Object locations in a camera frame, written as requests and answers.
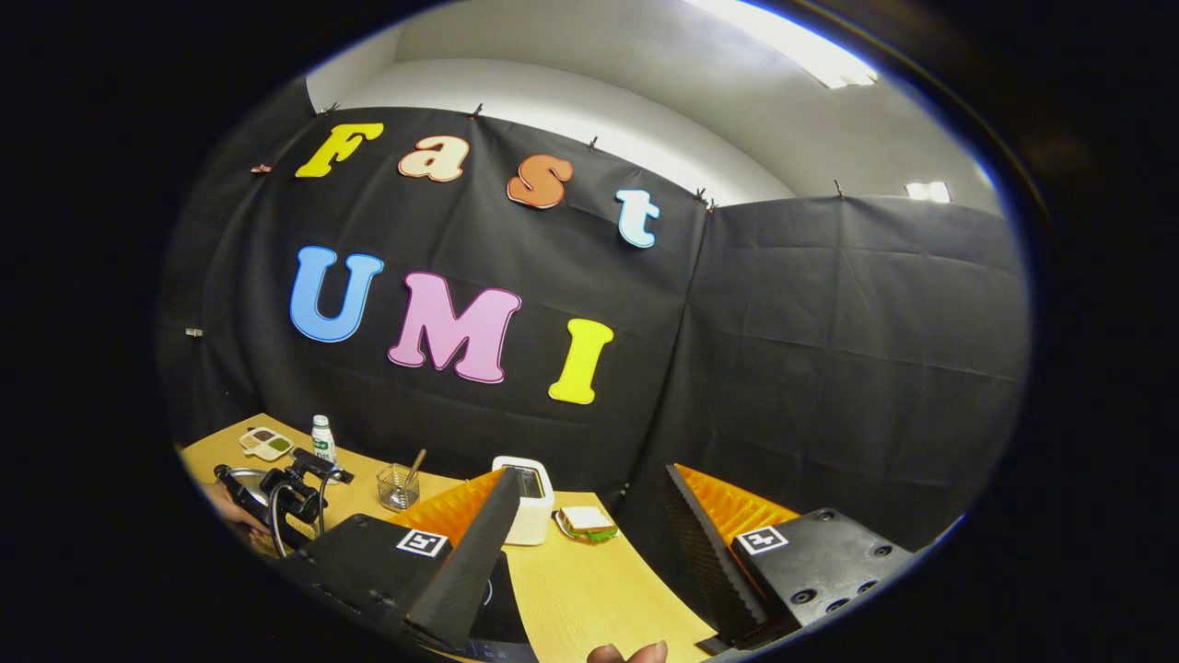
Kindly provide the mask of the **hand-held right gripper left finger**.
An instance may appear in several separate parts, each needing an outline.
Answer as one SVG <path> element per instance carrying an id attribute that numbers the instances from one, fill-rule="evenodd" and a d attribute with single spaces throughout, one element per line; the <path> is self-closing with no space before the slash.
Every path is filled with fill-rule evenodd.
<path id="1" fill-rule="evenodd" d="M 518 479 L 493 470 L 386 519 L 345 518 L 276 567 L 375 634 L 459 649 L 518 508 Z"/>

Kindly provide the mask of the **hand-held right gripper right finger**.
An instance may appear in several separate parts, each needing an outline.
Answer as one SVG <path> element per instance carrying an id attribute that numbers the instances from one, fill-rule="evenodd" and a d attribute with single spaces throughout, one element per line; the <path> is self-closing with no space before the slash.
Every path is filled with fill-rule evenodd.
<path id="1" fill-rule="evenodd" d="M 797 513 L 681 462 L 665 471 L 668 520 L 724 646 L 753 650 L 825 621 L 913 558 L 837 508 Z"/>

